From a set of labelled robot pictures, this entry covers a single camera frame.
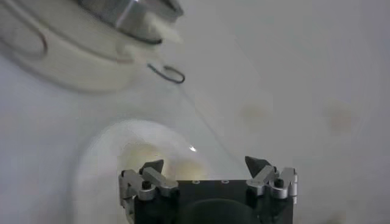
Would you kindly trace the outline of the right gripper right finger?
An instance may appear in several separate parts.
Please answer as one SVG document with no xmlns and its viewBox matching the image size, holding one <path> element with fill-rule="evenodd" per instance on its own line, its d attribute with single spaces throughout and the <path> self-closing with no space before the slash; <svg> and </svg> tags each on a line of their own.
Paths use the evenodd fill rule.
<svg viewBox="0 0 390 224">
<path fill-rule="evenodd" d="M 246 185 L 257 197 L 268 190 L 276 200 L 290 198 L 297 203 L 298 174 L 295 168 L 285 167 L 279 172 L 267 160 L 251 156 L 245 156 L 245 163 L 252 177 L 246 181 Z"/>
</svg>

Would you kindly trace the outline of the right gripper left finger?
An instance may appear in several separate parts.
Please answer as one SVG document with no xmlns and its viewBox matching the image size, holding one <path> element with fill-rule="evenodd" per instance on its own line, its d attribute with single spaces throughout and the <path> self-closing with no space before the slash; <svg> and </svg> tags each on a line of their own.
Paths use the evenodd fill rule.
<svg viewBox="0 0 390 224">
<path fill-rule="evenodd" d="M 135 212 L 135 198 L 152 201 L 156 194 L 174 198 L 179 193 L 179 183 L 162 175 L 164 160 L 146 162 L 139 171 L 122 170 L 118 176 L 119 203 L 126 213 Z"/>
</svg>

